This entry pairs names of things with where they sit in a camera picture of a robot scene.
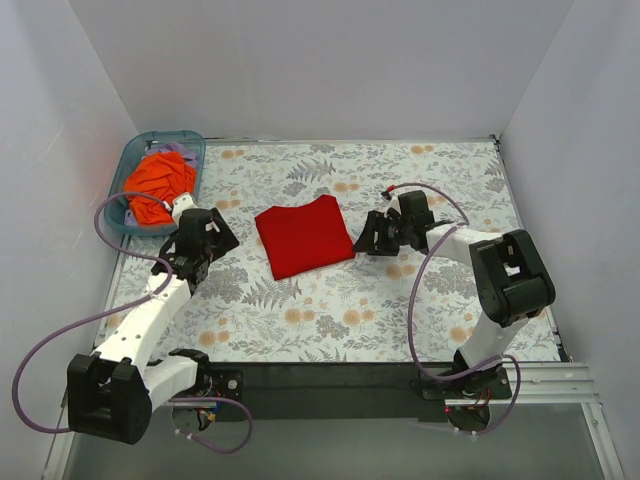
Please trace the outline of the red t shirt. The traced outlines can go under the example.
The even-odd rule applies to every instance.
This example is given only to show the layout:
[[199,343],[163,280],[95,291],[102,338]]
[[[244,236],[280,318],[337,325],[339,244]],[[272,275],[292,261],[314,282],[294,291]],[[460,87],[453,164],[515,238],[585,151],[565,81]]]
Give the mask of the red t shirt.
[[333,196],[324,194],[297,207],[271,207],[255,223],[276,281],[355,257]]

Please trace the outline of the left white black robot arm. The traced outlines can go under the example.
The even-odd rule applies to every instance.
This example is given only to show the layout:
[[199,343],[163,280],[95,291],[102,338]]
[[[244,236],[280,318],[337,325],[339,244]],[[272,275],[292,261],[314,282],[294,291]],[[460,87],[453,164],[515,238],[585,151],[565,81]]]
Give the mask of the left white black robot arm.
[[67,367],[68,425],[77,433],[137,443],[153,412],[178,394],[212,386],[207,354],[178,349],[149,361],[174,316],[204,282],[210,265],[239,242],[217,209],[188,208],[162,245],[141,304],[91,354]]

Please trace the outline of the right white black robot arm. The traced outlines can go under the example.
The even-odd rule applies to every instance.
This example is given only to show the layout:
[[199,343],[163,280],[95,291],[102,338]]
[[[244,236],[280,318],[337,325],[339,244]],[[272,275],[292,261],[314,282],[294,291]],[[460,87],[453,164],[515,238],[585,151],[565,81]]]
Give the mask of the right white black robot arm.
[[449,370],[437,374],[416,364],[422,379],[457,390],[483,389],[497,378],[517,333],[556,298],[555,286],[530,236],[473,230],[466,220],[436,220],[426,195],[410,191],[390,199],[386,211],[368,213],[353,250],[369,256],[396,256],[404,246],[471,268],[481,315],[459,347]]

